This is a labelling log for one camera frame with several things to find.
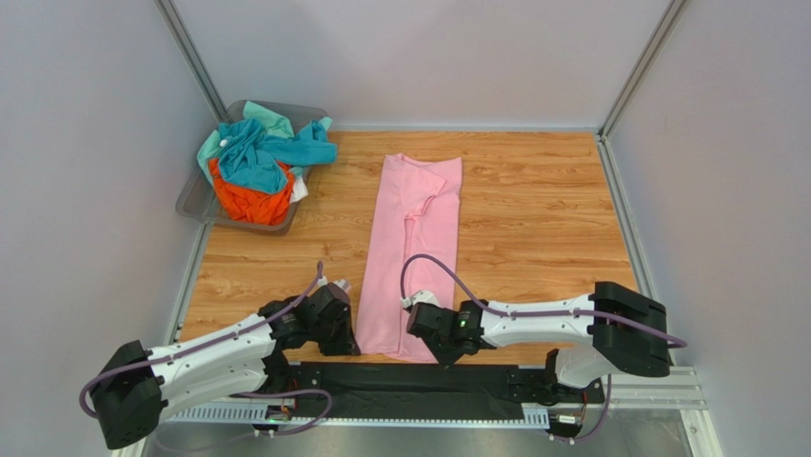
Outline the pink t shirt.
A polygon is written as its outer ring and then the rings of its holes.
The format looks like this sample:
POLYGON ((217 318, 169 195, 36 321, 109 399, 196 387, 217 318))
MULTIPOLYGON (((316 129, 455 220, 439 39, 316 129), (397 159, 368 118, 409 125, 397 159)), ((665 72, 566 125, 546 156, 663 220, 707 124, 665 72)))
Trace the pink t shirt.
POLYGON ((388 155, 373 213, 366 269, 355 325, 364 355, 432 363, 425 343, 406 331, 403 298, 432 292, 453 305, 455 283, 428 256, 456 267, 463 161, 421 162, 388 155))

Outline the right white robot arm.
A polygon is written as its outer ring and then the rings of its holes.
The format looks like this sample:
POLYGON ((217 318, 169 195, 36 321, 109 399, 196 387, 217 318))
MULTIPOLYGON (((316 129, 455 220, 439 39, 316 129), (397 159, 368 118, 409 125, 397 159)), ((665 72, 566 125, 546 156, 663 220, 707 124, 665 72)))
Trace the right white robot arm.
POLYGON ((401 302, 407 333, 422 340, 439 365, 450 367, 481 350, 554 343, 545 358, 546 381, 563 387, 585 388, 615 373, 666 377, 669 350, 685 345, 668 333, 664 305, 614 282, 557 302, 468 300, 451 309, 428 290, 401 302))

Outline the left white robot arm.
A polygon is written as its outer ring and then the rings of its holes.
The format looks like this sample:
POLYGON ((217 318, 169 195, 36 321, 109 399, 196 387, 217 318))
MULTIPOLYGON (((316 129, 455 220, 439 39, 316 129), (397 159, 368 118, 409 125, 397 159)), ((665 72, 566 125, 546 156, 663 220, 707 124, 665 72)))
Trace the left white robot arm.
POLYGON ((110 449, 128 447, 192 407, 297 387, 285 356, 314 342, 325 356, 355 356, 348 280, 319 280, 302 296, 271 301, 238 323, 193 340, 120 346, 84 396, 110 449))

